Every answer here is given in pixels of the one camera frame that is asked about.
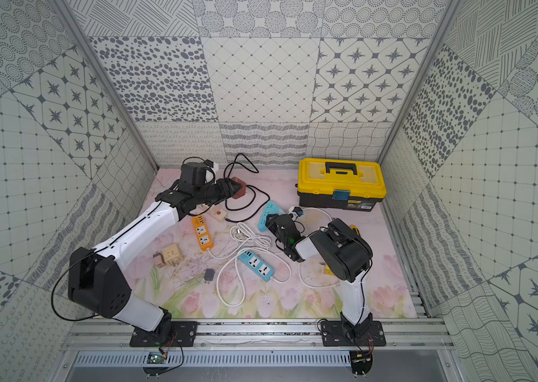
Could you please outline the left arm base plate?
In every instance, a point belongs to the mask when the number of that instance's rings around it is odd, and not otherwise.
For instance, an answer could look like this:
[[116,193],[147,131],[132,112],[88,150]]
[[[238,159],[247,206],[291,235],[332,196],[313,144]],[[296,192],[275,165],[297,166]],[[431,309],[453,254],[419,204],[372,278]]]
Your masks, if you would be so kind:
[[176,347],[193,347],[198,326],[199,322],[170,321],[161,323],[152,332],[135,327],[129,346],[132,348],[158,348],[159,346],[166,347],[171,343]]

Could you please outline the yellow plug adapter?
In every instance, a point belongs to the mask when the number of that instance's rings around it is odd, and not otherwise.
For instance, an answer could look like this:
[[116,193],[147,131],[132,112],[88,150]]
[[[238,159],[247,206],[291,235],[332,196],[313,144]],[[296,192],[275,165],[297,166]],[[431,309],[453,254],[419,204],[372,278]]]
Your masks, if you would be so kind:
[[325,265],[324,273],[325,273],[326,275],[332,275],[332,276],[335,275],[335,274],[332,272],[332,270],[330,269],[330,267],[329,267],[328,264]]

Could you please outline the blue power strip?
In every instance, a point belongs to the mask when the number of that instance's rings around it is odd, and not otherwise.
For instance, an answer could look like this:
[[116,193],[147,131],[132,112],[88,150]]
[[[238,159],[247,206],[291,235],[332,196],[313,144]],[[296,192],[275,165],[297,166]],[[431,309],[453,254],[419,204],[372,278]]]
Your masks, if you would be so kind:
[[238,255],[238,259],[265,282],[269,282],[275,273],[273,267],[267,264],[253,251],[247,250],[242,252]]

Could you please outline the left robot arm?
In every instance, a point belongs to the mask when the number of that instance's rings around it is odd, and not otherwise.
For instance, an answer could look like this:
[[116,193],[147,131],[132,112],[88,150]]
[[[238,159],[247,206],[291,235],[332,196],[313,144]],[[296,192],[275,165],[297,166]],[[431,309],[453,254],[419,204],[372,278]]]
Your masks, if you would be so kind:
[[180,178],[134,221],[92,249],[76,249],[63,273],[68,299],[93,316],[114,318],[166,341],[172,332],[171,313],[134,295],[124,273],[144,248],[198,206],[212,207],[240,192],[240,183],[218,178],[216,172],[210,160],[183,163]]

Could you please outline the pink dual USB charger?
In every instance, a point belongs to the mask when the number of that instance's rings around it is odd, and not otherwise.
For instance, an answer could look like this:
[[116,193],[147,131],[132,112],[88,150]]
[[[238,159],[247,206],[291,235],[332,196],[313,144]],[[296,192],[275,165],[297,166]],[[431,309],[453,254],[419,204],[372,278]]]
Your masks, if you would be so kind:
[[158,268],[165,266],[164,258],[161,253],[155,253],[153,255],[153,264],[155,267],[158,267]]

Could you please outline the dark grey plug adapter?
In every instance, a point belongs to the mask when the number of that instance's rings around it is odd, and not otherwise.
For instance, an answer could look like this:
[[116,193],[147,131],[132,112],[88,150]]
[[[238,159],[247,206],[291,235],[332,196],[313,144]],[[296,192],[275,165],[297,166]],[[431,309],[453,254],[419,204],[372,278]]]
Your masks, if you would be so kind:
[[216,272],[213,269],[211,268],[206,269],[204,273],[205,283],[211,283],[211,281],[214,280],[215,275],[216,275]]

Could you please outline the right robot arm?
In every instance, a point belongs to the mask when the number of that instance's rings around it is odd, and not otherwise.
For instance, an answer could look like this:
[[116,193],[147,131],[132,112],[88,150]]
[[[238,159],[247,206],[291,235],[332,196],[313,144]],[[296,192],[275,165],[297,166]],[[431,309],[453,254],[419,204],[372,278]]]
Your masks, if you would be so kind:
[[338,218],[307,236],[299,232],[291,214],[271,214],[265,226],[275,236],[277,247],[292,261],[302,263],[321,256],[340,280],[344,331],[355,334],[367,331],[373,321],[364,293],[364,278],[372,268],[373,252],[369,244]]

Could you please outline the teal power strip base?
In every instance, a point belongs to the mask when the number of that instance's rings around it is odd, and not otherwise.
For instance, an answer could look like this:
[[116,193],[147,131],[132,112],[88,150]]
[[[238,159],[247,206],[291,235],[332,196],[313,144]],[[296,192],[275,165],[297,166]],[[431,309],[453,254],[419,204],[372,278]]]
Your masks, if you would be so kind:
[[259,223],[257,224],[257,229],[259,232],[267,231],[267,218],[269,215],[283,215],[285,212],[274,202],[269,201],[265,204],[264,210],[260,216]]

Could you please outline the cream power strip red sockets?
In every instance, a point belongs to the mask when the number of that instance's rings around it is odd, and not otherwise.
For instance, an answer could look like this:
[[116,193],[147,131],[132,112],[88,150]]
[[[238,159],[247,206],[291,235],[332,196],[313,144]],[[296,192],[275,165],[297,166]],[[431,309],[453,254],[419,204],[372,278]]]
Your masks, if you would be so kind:
[[205,212],[205,215],[210,216],[212,219],[219,222],[224,222],[227,219],[227,212],[219,206],[211,207]]

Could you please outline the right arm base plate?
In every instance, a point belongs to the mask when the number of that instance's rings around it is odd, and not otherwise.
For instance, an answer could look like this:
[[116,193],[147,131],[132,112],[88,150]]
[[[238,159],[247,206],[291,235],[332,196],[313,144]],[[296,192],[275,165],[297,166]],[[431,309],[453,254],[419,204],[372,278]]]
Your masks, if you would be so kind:
[[317,322],[317,327],[324,347],[359,346],[362,348],[369,345],[382,347],[387,344],[383,325],[379,321],[366,320],[358,326],[350,326],[346,322],[323,318]]

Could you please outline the orange power strip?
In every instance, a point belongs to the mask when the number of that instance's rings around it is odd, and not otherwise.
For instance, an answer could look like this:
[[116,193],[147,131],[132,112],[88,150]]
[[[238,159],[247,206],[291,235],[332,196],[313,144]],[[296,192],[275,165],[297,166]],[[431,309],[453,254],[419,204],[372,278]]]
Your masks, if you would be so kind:
[[213,239],[208,230],[205,218],[203,218],[203,216],[193,216],[191,221],[195,229],[197,241],[200,245],[200,250],[207,251],[213,248]]

